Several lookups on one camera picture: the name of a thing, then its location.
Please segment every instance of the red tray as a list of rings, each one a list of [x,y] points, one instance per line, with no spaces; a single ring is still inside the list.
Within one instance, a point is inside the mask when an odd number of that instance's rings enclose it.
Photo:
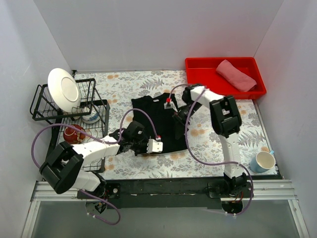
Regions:
[[[253,78],[257,82],[255,89],[249,92],[240,92],[216,73],[216,68],[223,60],[228,60],[238,70]],[[258,99],[266,93],[257,63],[253,57],[187,58],[185,64],[188,83],[201,83],[217,94],[232,95],[235,99]]]

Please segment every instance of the white mug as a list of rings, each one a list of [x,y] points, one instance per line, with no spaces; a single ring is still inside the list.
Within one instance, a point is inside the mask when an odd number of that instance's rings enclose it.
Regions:
[[[254,157],[250,162],[250,169],[254,173],[263,173],[268,171],[275,166],[275,159],[273,157],[274,151],[267,152],[261,151],[259,152],[256,157]]]

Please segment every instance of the patterned mat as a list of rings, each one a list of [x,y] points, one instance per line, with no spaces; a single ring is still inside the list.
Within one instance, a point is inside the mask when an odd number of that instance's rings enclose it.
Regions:
[[[78,73],[75,79],[95,78],[97,90],[110,103],[109,132],[119,128],[123,114],[132,108],[131,99],[145,95],[156,97],[170,92],[175,85],[186,83],[184,70],[132,71],[117,73]],[[175,91],[179,106],[183,88]],[[268,151],[264,132],[252,100],[238,100],[242,117],[239,148],[242,163],[249,168],[251,159],[259,151]],[[192,117],[189,144],[201,160],[212,163],[223,161],[220,139],[211,126],[210,111],[201,107]],[[132,121],[131,112],[124,127]],[[271,169],[261,175],[277,174]],[[159,156],[134,156],[132,151],[106,158],[106,179],[188,178],[223,176],[223,166],[205,166],[196,162],[187,150]]]

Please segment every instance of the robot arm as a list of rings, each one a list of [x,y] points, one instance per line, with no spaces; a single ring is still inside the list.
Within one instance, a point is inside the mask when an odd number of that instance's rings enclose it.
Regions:
[[[211,123],[214,131],[218,134],[225,162],[241,162],[238,148],[238,133],[242,124],[241,117],[232,96],[224,97],[210,90],[206,90],[203,85],[195,84],[185,88],[182,100],[186,103],[174,115],[176,122],[175,130],[178,137],[185,131],[185,122],[189,109],[193,102],[203,92],[202,97],[194,106],[192,114],[202,105],[209,108],[211,112]],[[241,166],[237,164],[226,164],[224,168],[224,179],[229,189],[228,193],[235,194],[247,184],[246,175]]]
[[[83,171],[81,168],[105,156],[117,155],[129,149],[134,150],[136,154],[141,150],[144,151],[144,148],[147,153],[162,152],[162,142],[148,139],[143,130],[144,127],[140,123],[133,121],[123,130],[119,143],[106,144],[92,141],[69,145],[64,141],[47,157],[40,167],[40,173],[57,194],[76,188],[92,192],[99,197],[104,192],[106,181],[100,175]],[[117,130],[101,140],[116,142],[118,133]]]

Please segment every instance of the black wire rack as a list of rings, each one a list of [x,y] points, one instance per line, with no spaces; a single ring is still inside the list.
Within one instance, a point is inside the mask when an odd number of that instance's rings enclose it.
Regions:
[[[93,123],[93,124],[87,124],[82,121],[82,118],[72,120],[71,118],[63,118],[61,123],[64,124],[77,124],[81,126],[88,134],[96,137],[96,138],[103,138],[108,133],[108,123],[109,123],[109,110],[110,106],[107,103],[107,100],[96,100],[93,101],[93,107],[95,108],[96,112],[99,113],[100,119]],[[64,141],[63,133],[64,133],[65,127],[59,128],[58,133],[58,143],[61,143]],[[84,141],[82,143],[87,143],[93,141],[90,137],[85,137]],[[89,165],[83,166],[82,170],[84,171],[94,171],[96,173],[102,173],[105,171],[105,158],[101,158],[100,160],[94,161]]]
[[[38,85],[30,107],[30,113],[33,120],[46,120],[52,124],[50,120],[61,118],[75,118],[89,115],[92,112],[93,101],[95,100],[96,80],[94,78],[76,80],[76,84],[80,94],[80,106],[72,108],[72,112],[64,112],[52,99],[48,85]]]
[[[80,93],[80,106],[72,109],[72,113],[65,113],[52,99],[48,90],[48,85],[38,85],[32,104],[30,113],[32,118],[36,121],[45,120],[49,124],[63,123],[63,124],[77,124],[81,126],[87,133],[96,138],[103,138],[108,134],[109,124],[109,110],[110,106],[107,100],[101,99],[96,86],[96,81],[93,78],[76,80]],[[82,112],[82,109],[87,107],[89,110]],[[99,116],[99,120],[95,123],[88,124],[82,121],[81,116],[89,115],[94,108]],[[64,141],[63,132],[65,128],[61,126],[52,127],[52,137],[49,144],[47,155],[49,155],[58,143]],[[85,137],[83,143],[93,141],[90,137]],[[101,158],[89,165],[82,167],[84,171],[92,171],[102,173],[105,171],[105,159]]]

